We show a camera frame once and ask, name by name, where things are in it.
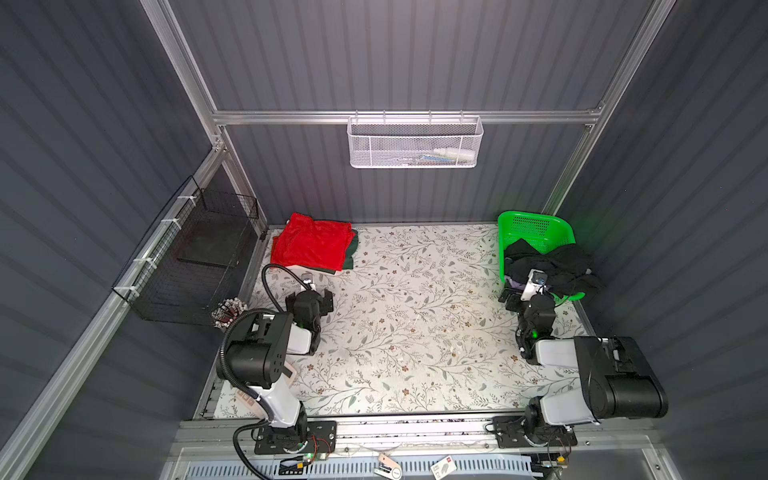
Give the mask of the white tag card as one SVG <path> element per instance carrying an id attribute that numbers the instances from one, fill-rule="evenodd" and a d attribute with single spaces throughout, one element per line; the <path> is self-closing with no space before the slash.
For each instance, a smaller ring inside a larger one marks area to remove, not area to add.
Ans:
<path id="1" fill-rule="evenodd" d="M 430 467 L 435 480 L 443 480 L 457 470 L 456 462 L 452 456 L 446 456 Z"/>
<path id="2" fill-rule="evenodd" d="M 400 464 L 384 453 L 378 455 L 378 463 L 373 469 L 373 473 L 387 480 L 401 480 L 403 478 Z"/>

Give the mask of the aluminium front rail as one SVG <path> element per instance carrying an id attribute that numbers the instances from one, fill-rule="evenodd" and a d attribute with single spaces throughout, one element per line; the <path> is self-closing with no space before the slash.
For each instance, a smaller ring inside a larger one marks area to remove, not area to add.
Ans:
<path id="1" fill-rule="evenodd" d="M 517 410 L 469 413 L 325 416 L 336 428 L 335 452 L 342 456 L 367 456 L 375 452 L 410 454 L 445 450 L 460 453 L 492 451 L 498 447 L 492 422 L 496 417 L 520 418 Z M 170 454 L 191 457 L 232 458 L 232 435 L 251 419 L 191 420 L 179 424 Z M 646 449 L 662 444 L 649 420 L 609 419 L 573 428 L 578 444 L 574 451 Z"/>

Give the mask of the floral table mat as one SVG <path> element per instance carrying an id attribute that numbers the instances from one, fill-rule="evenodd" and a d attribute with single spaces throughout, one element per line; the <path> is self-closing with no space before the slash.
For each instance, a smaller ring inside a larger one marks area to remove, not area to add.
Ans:
<path id="1" fill-rule="evenodd" d="M 289 359 L 310 415 L 514 409 L 578 384 L 520 356 L 495 225 L 363 226 L 353 263 L 312 277 L 334 309 L 317 352 Z"/>

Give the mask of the cup of pens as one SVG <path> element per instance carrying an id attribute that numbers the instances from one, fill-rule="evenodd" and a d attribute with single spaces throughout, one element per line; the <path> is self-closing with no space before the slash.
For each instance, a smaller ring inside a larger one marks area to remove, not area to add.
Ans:
<path id="1" fill-rule="evenodd" d="M 247 309 L 248 305 L 237 297 L 223 300 L 211 312 L 214 326 L 225 331 Z"/>

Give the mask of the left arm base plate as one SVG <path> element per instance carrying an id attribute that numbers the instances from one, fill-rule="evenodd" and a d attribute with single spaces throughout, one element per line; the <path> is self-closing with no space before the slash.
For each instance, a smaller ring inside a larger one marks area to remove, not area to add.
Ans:
<path id="1" fill-rule="evenodd" d="M 263 427 L 254 435 L 256 455 L 330 454 L 335 451 L 338 423 L 309 421 L 289 428 Z"/>

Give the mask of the red folded t shirt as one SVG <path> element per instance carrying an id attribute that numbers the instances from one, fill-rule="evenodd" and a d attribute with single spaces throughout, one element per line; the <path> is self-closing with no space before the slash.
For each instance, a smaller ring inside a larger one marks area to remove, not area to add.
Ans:
<path id="1" fill-rule="evenodd" d="M 350 223 L 314 220 L 293 213 L 273 240 L 270 262 L 284 267 L 341 271 L 354 237 Z"/>

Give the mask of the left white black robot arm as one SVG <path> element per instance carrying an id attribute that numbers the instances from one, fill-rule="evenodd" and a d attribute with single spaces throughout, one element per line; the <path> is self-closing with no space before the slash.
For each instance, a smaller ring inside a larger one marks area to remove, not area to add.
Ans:
<path id="1" fill-rule="evenodd" d="M 313 289 L 286 298 L 286 309 L 243 312 L 226 329 L 215 362 L 219 378 L 254 401 L 269 427 L 305 431 L 307 414 L 288 386 L 288 357 L 318 350 L 321 319 L 334 311 L 329 290 Z"/>

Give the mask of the white tag card left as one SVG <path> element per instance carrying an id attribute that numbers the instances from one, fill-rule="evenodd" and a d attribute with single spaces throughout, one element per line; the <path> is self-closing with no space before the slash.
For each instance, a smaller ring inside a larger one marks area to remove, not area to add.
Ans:
<path id="1" fill-rule="evenodd" d="M 384 453 L 378 455 L 378 463 L 373 469 L 373 473 L 387 480 L 401 480 L 403 478 L 400 464 Z"/>

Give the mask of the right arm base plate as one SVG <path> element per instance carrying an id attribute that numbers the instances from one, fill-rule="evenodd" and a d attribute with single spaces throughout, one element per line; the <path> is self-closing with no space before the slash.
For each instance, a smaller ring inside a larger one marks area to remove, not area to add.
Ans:
<path id="1" fill-rule="evenodd" d="M 566 426 L 539 424 L 523 415 L 495 416 L 485 430 L 496 439 L 499 448 L 564 447 L 578 445 L 575 432 Z"/>

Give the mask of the black t shirt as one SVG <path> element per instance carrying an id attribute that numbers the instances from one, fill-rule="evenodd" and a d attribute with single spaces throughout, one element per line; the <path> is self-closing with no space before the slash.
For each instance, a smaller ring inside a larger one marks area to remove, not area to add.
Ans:
<path id="1" fill-rule="evenodd" d="M 592 257 L 577 244 L 562 245 L 542 254 L 525 239 L 519 239 L 506 247 L 501 266 L 502 279 L 518 286 L 527 282 L 531 270 L 542 271 L 547 275 L 548 291 L 560 298 L 594 296 L 605 287 L 595 273 Z"/>

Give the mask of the white tag card right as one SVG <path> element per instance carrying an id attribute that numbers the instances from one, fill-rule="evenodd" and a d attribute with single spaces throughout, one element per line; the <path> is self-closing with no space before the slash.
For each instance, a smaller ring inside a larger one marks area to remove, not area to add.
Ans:
<path id="1" fill-rule="evenodd" d="M 452 456 L 446 456 L 430 467 L 435 480 L 443 480 L 457 470 L 456 462 Z"/>

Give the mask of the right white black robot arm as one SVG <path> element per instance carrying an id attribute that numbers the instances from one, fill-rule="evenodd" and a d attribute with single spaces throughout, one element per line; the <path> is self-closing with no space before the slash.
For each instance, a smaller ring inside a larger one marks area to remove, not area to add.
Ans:
<path id="1" fill-rule="evenodd" d="M 517 315 L 515 340 L 527 363 L 572 369 L 579 375 L 572 389 L 529 401 L 517 428 L 527 443 L 544 447 L 556 441 L 573 446 L 574 426 L 667 414 L 668 396 L 633 338 L 555 337 L 556 302 L 548 293 L 526 294 L 506 287 L 499 301 Z"/>

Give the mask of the green plastic basket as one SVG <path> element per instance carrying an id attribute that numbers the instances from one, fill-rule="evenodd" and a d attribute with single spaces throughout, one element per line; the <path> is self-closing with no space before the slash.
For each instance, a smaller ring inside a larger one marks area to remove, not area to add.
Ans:
<path id="1" fill-rule="evenodd" d="M 498 230 L 501 263 L 503 261 L 503 253 L 506 247 L 519 239 L 525 239 L 530 245 L 532 245 L 538 252 L 542 254 L 549 253 L 562 245 L 577 244 L 573 230 L 566 221 L 558 217 L 543 214 L 516 211 L 504 212 L 498 217 Z M 518 286 L 513 285 L 509 280 L 504 281 L 502 279 L 504 269 L 501 266 L 501 263 L 500 279 L 503 282 L 503 288 L 501 294 L 499 295 L 498 301 L 505 303 L 506 287 L 513 287 L 523 291 L 527 282 L 523 286 Z M 548 288 L 546 292 L 555 298 L 555 303 L 557 305 L 560 305 L 566 301 L 580 300 L 585 297 L 583 294 L 578 294 L 572 297 L 560 298 L 549 292 Z"/>

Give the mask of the white spray bottle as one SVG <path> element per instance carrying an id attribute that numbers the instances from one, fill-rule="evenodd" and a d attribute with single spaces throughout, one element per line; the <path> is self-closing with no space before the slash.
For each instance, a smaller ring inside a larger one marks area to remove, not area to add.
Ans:
<path id="1" fill-rule="evenodd" d="M 446 158 L 448 161 L 456 163 L 474 163 L 476 161 L 477 153 L 471 149 L 445 147 L 435 148 L 433 150 L 433 155 Z"/>

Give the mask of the dark green folded t shirt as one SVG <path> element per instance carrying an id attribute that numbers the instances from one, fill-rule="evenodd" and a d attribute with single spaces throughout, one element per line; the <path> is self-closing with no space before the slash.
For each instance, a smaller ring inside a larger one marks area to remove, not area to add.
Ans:
<path id="1" fill-rule="evenodd" d="M 337 275 L 337 274 L 341 274 L 344 271 L 353 270 L 354 269 L 354 254 L 357 252 L 358 247 L 359 247 L 359 233 L 355 229 L 352 229 L 351 233 L 352 233 L 353 237 L 352 237 L 352 240 L 351 240 L 349 246 L 346 249 L 345 261 L 343 263 L 343 266 L 342 266 L 341 270 L 330 270 L 330 269 L 324 269 L 324 268 L 320 268 L 320 267 L 309 267 L 308 268 L 307 266 L 305 266 L 305 269 L 308 268 L 309 270 L 317 271 L 317 272 L 320 272 L 320 273 L 323 273 L 323 274 L 328 274 L 328 275 Z"/>

